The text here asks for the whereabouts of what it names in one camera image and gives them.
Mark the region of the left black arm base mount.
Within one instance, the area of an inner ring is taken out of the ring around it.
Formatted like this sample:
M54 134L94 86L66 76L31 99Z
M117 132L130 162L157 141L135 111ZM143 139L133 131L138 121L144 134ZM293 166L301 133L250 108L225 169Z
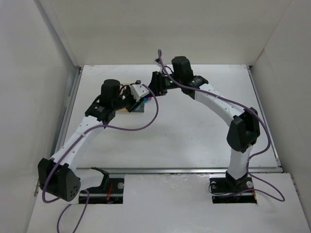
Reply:
M87 190L88 204L123 204L124 177L110 177L107 184Z

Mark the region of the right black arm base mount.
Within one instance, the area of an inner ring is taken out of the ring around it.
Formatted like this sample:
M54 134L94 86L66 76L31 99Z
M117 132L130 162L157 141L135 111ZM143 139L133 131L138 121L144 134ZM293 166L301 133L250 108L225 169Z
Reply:
M237 182L227 177L212 176L209 181L208 190L212 195L213 204L257 204L257 198L253 191L253 181L249 176Z

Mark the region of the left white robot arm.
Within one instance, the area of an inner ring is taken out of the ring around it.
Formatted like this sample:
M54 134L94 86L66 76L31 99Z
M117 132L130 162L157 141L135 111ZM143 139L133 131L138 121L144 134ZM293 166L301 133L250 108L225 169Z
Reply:
M110 125L117 111L135 110L149 94L150 89L140 81L127 85L114 79L104 81L100 95L87 108L69 140L49 159L43 158L38 163L39 186L44 203L57 200L70 202L80 191L87 193L92 188L107 189L107 171L92 167L81 174L76 173L80 159L104 129L124 130Z

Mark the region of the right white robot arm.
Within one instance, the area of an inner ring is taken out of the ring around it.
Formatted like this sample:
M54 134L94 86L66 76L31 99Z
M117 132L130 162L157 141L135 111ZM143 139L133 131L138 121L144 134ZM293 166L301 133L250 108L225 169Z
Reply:
M251 179L247 175L246 163L253 145L260 135L258 113L224 101L209 82L202 76L194 75L190 61L185 56L172 59L171 73L169 68L155 59L160 71L152 74L149 88L156 96L164 96L168 90L180 88L193 100L205 105L218 115L229 127L227 143L231 148L230 162L224 178L212 178L211 189L214 193L238 193L247 188Z

